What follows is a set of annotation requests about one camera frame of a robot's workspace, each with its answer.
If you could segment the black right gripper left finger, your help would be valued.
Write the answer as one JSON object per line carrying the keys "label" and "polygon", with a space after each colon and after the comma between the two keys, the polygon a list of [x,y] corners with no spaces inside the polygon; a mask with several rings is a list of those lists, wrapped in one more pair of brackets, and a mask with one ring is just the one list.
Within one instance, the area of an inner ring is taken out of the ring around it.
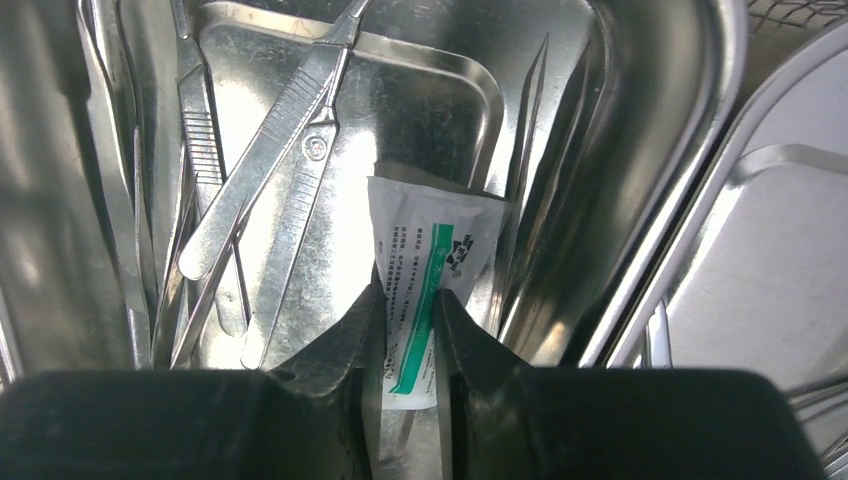
{"label": "black right gripper left finger", "polygon": [[385,300],[373,280],[269,370],[42,373],[1,396],[5,479],[371,479]]}

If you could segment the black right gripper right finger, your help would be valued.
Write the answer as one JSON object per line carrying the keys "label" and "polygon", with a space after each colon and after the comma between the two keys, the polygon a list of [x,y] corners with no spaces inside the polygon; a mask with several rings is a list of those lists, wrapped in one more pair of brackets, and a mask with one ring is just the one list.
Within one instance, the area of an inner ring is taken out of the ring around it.
{"label": "black right gripper right finger", "polygon": [[788,402],[745,371],[534,367],[433,301],[447,479],[821,479]]}

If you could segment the green white sterile packet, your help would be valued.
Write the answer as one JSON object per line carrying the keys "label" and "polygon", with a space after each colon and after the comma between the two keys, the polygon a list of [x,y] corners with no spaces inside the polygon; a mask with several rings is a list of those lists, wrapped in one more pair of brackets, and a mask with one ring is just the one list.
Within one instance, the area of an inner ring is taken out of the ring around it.
{"label": "green white sterile packet", "polygon": [[372,176],[368,180],[375,263],[386,303],[386,410],[436,404],[434,299],[466,301],[494,254],[508,202]]}

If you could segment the steel mesh instrument tray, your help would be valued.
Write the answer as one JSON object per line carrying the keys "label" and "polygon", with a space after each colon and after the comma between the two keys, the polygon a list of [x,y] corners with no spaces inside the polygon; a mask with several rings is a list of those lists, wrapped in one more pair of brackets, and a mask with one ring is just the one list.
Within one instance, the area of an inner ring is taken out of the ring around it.
{"label": "steel mesh instrument tray", "polygon": [[[177,218],[171,1],[1,5],[1,396],[42,373],[269,370],[380,279],[372,176],[511,206],[462,303],[534,367],[738,370],[847,475],[843,1],[367,1],[268,350],[263,197],[235,233],[248,323],[154,364]],[[226,178],[353,1],[183,1]],[[371,479],[447,479],[436,404],[386,410]]]}

